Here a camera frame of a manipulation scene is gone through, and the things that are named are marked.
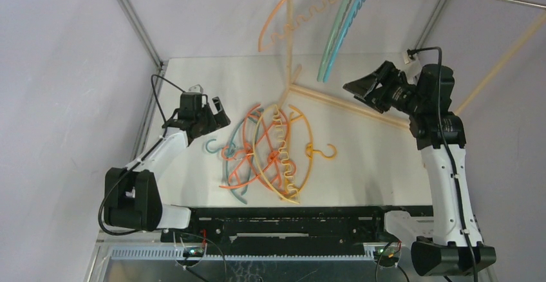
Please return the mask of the pale yellow wavy hanger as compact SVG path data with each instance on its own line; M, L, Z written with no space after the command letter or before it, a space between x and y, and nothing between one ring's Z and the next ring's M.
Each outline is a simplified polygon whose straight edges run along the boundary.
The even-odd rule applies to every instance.
M299 205L296 165L290 157L291 123L277 105L267 106L259 115L252 133L251 149L258 178L279 199Z

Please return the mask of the light blue wavy hanger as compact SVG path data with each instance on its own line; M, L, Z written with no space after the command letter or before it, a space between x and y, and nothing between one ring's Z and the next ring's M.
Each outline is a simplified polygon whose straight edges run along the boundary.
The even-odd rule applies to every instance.
M360 9L362 8L363 4L366 0L352 0L350 7L345 15L343 25L341 26L341 31L339 32L338 39L336 40L334 44L334 52L330 59L330 62L328 63L328 67L326 69L326 75L325 75L325 82L327 82L330 78L330 74L333 70L335 60L338 56L339 50L341 49L341 46L343 45L344 39L354 21L357 14L359 13Z

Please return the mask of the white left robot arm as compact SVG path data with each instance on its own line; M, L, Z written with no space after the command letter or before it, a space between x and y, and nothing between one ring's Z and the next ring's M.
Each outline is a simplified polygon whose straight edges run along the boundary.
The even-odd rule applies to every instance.
M162 125L158 140L123 168L112 167L105 175L104 198L98 211L98 223L107 234L121 227L121 236L139 231L176 229L185 241L196 240L202 231L191 210L168 205L160 196L158 181L173 160L191 143L204 135L227 127L227 116L219 97L200 92L180 95L180 106Z

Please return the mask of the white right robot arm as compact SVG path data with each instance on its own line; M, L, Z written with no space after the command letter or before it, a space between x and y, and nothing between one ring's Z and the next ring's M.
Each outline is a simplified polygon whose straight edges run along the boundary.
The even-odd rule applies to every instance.
M411 252L420 276L471 276L496 262L471 207L466 180L466 136L460 117L450 111L453 70L440 63L422 67L416 84L390 61L374 72L347 82L353 97L384 113L409 116L409 130L428 174L433 217L420 223L408 211L390 209L372 223L381 241L396 239Z

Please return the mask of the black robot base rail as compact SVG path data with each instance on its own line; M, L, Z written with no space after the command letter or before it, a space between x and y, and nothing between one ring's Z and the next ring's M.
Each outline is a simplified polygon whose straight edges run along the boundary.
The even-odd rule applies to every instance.
M207 252L226 257L370 258L366 247L384 243L383 217L406 211L430 218L430 205L356 207L193 207L185 229L162 232L162 243L210 242Z

